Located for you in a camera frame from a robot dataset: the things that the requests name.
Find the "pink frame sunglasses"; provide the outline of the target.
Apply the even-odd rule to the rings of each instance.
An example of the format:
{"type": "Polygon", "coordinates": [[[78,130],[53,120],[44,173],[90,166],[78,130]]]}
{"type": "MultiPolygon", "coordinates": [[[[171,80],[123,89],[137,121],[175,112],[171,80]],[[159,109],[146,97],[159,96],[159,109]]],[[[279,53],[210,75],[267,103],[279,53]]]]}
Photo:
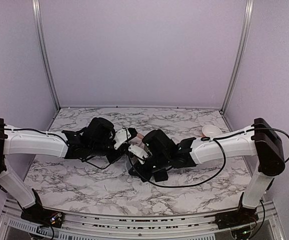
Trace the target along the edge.
{"type": "Polygon", "coordinates": [[[139,138],[140,140],[142,140],[144,138],[144,136],[141,133],[137,134],[137,138],[139,138]]]}

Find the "black glasses case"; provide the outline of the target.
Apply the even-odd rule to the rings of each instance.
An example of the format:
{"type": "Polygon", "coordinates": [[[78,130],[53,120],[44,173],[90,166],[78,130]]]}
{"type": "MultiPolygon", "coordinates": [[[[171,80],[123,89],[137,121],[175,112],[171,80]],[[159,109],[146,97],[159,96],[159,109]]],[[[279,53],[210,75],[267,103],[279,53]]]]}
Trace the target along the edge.
{"type": "Polygon", "coordinates": [[[169,179],[168,172],[165,168],[154,172],[153,177],[154,177],[154,180],[156,183],[164,182],[164,181],[167,181],[169,179]]]}

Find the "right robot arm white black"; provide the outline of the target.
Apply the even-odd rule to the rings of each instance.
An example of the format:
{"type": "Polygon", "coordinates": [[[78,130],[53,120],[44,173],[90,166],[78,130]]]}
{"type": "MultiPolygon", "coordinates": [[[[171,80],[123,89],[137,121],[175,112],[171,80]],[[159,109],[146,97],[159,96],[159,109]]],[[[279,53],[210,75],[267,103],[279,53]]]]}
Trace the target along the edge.
{"type": "Polygon", "coordinates": [[[263,118],[252,125],[215,137],[186,138],[174,143],[162,130],[152,130],[143,139],[145,148],[131,144],[127,150],[131,169],[145,182],[154,174],[160,180],[168,178],[167,168],[192,168],[206,162],[239,156],[257,156],[257,168],[235,210],[218,213],[215,223],[219,229],[245,225],[259,220],[257,207],[276,176],[286,167],[279,130],[263,118]]]}

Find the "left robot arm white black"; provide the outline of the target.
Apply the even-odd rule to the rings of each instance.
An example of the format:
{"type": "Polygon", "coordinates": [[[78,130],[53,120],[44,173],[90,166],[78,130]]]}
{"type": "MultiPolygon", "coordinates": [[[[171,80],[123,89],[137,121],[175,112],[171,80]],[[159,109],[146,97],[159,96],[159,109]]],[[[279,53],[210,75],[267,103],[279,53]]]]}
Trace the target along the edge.
{"type": "Polygon", "coordinates": [[[41,131],[7,125],[0,118],[0,187],[10,194],[22,210],[22,218],[38,223],[55,223],[62,214],[43,207],[38,193],[15,173],[9,155],[42,155],[88,163],[94,157],[106,157],[112,164],[125,153],[132,136],[126,128],[116,131],[105,118],[95,117],[78,131],[41,131]]]}

